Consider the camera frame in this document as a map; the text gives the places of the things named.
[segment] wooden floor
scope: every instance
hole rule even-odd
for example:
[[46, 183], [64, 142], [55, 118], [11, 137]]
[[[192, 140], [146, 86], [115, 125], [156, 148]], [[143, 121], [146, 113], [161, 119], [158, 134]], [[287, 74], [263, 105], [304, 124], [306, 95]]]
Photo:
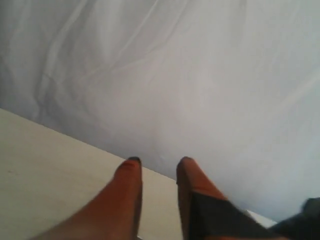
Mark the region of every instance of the wooden floor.
[[[27, 239], [67, 218], [111, 179], [120, 157], [0, 109], [0, 239]], [[182, 239], [174, 180], [143, 169], [139, 236]]]

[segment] black fabric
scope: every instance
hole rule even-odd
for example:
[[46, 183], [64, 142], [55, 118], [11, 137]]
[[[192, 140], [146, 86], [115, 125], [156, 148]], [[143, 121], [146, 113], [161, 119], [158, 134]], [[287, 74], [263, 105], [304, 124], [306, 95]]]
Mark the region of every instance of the black fabric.
[[190, 206], [189, 239], [235, 237], [266, 239], [279, 237], [243, 214], [229, 201], [193, 192]]
[[320, 197], [309, 198], [302, 212], [269, 228], [292, 240], [320, 240]]

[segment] light wood surface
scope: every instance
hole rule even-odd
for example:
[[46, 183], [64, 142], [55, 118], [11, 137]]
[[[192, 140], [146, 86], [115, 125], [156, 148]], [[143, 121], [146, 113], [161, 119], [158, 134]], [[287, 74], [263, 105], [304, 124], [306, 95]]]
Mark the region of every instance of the light wood surface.
[[[0, 109], [0, 239], [27, 239], [67, 218], [122, 161]], [[139, 236], [182, 239], [175, 181], [146, 168]]]

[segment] white bedsheet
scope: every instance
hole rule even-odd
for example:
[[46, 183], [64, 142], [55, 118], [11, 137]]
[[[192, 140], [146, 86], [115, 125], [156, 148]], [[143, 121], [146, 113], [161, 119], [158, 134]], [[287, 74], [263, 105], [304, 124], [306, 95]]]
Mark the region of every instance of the white bedsheet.
[[194, 157], [234, 203], [278, 221], [320, 196], [319, 9], [2, 0], [0, 107], [171, 178]]

